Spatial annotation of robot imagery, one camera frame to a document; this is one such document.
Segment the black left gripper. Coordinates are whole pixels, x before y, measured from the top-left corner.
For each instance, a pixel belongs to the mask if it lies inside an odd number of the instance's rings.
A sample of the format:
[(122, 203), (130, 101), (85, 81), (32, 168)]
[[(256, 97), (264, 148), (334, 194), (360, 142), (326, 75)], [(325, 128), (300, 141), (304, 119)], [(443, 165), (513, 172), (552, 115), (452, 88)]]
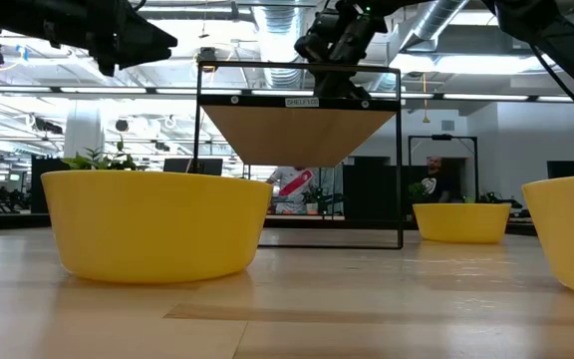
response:
[[(130, 0), (42, 0), (42, 29), (54, 48), (62, 45), (88, 51), (99, 71), (112, 76), (121, 69), (166, 60), (177, 39), (138, 12)], [(122, 45), (131, 43), (152, 46)]]

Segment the person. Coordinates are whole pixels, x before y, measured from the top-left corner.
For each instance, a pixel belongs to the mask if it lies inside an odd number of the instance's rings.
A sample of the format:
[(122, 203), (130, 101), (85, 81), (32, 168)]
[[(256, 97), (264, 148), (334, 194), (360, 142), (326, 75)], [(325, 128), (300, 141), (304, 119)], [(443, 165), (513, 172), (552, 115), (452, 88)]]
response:
[(304, 167), (278, 167), (266, 180), (279, 187), (275, 212), (277, 214), (305, 214), (305, 193), (315, 187), (315, 174)]
[(427, 158), (428, 172), (422, 178), (426, 201), (432, 203), (449, 203), (454, 194), (454, 183), (451, 176), (442, 170), (441, 157)]

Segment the silver ribbed ceiling duct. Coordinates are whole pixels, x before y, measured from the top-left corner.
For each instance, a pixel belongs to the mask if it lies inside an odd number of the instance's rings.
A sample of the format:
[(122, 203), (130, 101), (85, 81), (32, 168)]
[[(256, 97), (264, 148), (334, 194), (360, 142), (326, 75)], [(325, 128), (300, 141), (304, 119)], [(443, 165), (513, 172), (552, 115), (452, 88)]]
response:
[[(262, 62), (294, 63), (299, 55), (294, 49), (302, 35), (302, 11), (294, 7), (256, 7), (253, 10), (258, 25), (258, 46)], [(271, 89), (295, 90), (301, 87), (298, 69), (264, 68), (266, 84)]]
[(406, 51), (412, 46), (436, 40), (468, 2), (469, 0), (431, 0), (423, 3), (401, 50)]

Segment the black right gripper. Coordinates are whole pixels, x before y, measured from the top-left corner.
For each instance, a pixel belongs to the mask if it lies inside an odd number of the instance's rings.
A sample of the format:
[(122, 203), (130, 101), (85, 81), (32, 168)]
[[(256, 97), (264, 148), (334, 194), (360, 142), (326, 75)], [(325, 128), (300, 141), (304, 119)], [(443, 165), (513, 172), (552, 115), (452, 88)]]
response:
[[(294, 50), (309, 63), (357, 65), (376, 33), (386, 33), (387, 4), (384, 0), (337, 0), (315, 14), (306, 34)], [(315, 95), (322, 98), (371, 99), (370, 93), (356, 85), (356, 72), (342, 75), (334, 71), (315, 74)]]

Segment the small green potted plant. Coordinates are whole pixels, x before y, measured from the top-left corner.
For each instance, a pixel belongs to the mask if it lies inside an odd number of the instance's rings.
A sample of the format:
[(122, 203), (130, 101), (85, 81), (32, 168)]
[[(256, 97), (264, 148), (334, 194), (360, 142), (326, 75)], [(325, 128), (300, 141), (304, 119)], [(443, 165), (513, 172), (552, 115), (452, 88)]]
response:
[(116, 144), (114, 152), (105, 153), (100, 148), (86, 148), (86, 155), (76, 153), (72, 158), (63, 158), (61, 162), (71, 170), (116, 170), (145, 171), (147, 166), (137, 165), (133, 156), (125, 151), (124, 139)]

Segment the black frame wooden shelf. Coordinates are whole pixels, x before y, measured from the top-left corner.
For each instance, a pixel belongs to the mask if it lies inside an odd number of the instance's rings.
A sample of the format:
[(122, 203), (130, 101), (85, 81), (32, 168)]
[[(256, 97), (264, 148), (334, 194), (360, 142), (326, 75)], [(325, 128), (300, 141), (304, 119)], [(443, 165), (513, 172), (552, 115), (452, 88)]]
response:
[(201, 61), (195, 89), (193, 168), (198, 171), (200, 116), (216, 125), (243, 163), (253, 166), (302, 166), (334, 169), (388, 120), (396, 125), (396, 242), (379, 248), (404, 247), (402, 165), (402, 94), (396, 87), (380, 98), (325, 98), (296, 90), (211, 89), (203, 69), (287, 69), (325, 75), (389, 73), (397, 69), (357, 65)]

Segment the black monitor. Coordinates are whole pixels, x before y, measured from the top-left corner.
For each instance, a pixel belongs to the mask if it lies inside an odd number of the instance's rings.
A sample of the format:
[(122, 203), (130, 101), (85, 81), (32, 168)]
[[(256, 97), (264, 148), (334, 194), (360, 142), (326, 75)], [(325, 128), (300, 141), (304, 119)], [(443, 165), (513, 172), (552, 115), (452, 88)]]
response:
[(547, 174), (550, 180), (574, 177), (574, 161), (548, 161)]
[(165, 159), (163, 170), (170, 173), (187, 173), (220, 176), (223, 159)]

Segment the black cabinet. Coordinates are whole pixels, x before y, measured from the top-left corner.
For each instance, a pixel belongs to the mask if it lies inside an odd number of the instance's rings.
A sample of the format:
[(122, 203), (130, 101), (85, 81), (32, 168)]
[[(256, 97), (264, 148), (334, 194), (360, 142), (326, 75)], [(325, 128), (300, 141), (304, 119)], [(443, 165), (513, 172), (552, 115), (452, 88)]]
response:
[(42, 159), (32, 157), (31, 160), (31, 212), (46, 214), (48, 212), (46, 196), (41, 175), (50, 172), (67, 171), (69, 165), (60, 159)]

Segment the white pillar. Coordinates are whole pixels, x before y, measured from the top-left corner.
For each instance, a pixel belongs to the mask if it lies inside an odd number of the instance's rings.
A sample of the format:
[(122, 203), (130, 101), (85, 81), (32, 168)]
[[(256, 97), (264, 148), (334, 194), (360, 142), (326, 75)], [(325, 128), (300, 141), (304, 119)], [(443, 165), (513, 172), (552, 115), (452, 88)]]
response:
[(64, 157), (83, 156), (87, 149), (101, 150), (105, 144), (104, 124), (98, 105), (88, 101), (74, 102), (67, 115)]

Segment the black metal background frame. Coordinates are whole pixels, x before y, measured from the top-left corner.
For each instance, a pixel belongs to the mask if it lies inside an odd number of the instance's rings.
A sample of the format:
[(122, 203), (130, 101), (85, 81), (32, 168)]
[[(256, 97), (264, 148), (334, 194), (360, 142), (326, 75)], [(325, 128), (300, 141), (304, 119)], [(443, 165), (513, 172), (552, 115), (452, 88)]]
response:
[[(474, 189), (475, 189), (475, 197), (473, 200), (473, 203), (477, 202), (479, 200), (479, 174), (478, 174), (478, 154), (477, 154), (477, 137), (458, 137), (458, 136), (452, 136), (452, 135), (448, 135), (448, 134), (442, 134), (442, 135), (432, 135), (432, 136), (408, 136), (408, 150), (409, 150), (409, 163), (410, 165), (412, 164), (412, 140), (415, 138), (419, 138), (419, 139), (431, 139), (432, 141), (452, 141), (453, 139), (457, 139), (461, 142), (462, 139), (466, 139), (466, 140), (471, 140), (472, 144), (473, 144), (473, 150), (471, 151), (473, 153), (473, 158), (474, 158)], [(461, 192), (461, 188), (460, 188), (460, 184), (459, 184), (459, 179), (456, 180), (455, 176), (454, 176), (454, 172), (449, 170), (449, 169), (442, 169), (445, 173), (448, 173), (454, 183), (454, 194), (452, 195), (452, 201), (449, 203), (464, 203), (466, 199), (471, 199), (472, 196), (467, 196), (462, 194)], [(408, 195), (409, 195), (409, 200), (411, 201), (411, 203), (432, 203), (432, 202), (427, 202), (426, 201), (426, 193), (425, 193), (425, 189), (423, 187), (423, 185), (421, 184), (421, 180), (419, 182), (414, 182), (412, 184), (410, 184), (408, 186)]]

